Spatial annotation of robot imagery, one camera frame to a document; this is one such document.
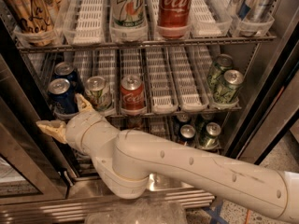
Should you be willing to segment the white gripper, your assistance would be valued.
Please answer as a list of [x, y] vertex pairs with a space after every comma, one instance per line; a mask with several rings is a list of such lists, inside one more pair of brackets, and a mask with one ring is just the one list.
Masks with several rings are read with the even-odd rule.
[[80, 93], [75, 94], [78, 115], [66, 125], [61, 120], [39, 120], [36, 125], [45, 134], [92, 159], [111, 158], [120, 130], [93, 110], [92, 104]]

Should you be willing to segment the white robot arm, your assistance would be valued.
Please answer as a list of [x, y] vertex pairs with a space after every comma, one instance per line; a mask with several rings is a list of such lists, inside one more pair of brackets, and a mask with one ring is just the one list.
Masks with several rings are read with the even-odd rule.
[[117, 196], [135, 199], [152, 173], [175, 178], [221, 196], [265, 217], [299, 223], [299, 174], [271, 170], [139, 130], [119, 130], [80, 94], [78, 113], [68, 122], [40, 120], [45, 134], [91, 158]]

